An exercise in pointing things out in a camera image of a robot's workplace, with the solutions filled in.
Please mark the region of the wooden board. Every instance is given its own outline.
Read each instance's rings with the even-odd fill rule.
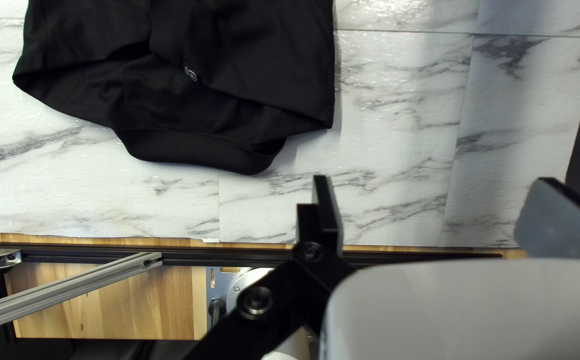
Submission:
[[[204,243],[187,238],[67,238],[0,234],[0,244],[46,243],[290,249],[292,244]],[[497,252],[525,258],[521,249],[346,245],[346,250]],[[6,276],[13,294],[94,268],[89,264],[22,263]],[[193,340],[206,333],[206,268],[159,266],[14,321],[21,338]]]
[[[7,275],[17,293],[92,269],[23,263]],[[38,311],[15,323],[21,338],[200,339],[206,331],[206,268],[159,266]]]

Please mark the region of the silver metal bracket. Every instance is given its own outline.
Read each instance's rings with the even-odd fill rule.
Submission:
[[[21,263],[21,250],[0,249],[0,269],[11,268]]]
[[[140,252],[0,299],[0,325],[163,264],[160,252]]]

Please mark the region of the bolt head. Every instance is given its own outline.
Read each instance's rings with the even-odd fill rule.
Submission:
[[[316,263],[323,257],[321,245],[312,241],[302,244],[297,254],[301,260],[308,263]]]
[[[272,308],[272,291],[265,286],[248,288],[239,296],[241,315],[250,320],[256,320]]]

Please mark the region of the marble-pattern surface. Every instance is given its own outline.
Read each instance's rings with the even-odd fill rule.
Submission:
[[[338,29],[473,33],[479,0],[335,0]]]
[[[580,0],[336,0],[332,130],[253,177],[146,163],[12,84],[26,6],[0,0],[0,232],[289,242],[328,174],[346,243],[514,246],[580,118]]]
[[[20,91],[21,35],[0,19],[0,232],[218,238],[218,171],[136,160],[110,129]]]
[[[437,244],[471,43],[338,31],[338,123],[291,139],[262,174],[220,174],[222,241],[293,241],[290,209],[310,201],[313,174],[327,174],[347,243]]]
[[[565,177],[580,120],[580,38],[475,38],[441,239],[515,246],[537,177]]]
[[[481,0],[477,33],[580,37],[580,0]]]

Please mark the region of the black garment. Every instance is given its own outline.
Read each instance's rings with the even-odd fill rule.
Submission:
[[[332,0],[30,0],[13,80],[135,158],[256,174],[332,126]]]

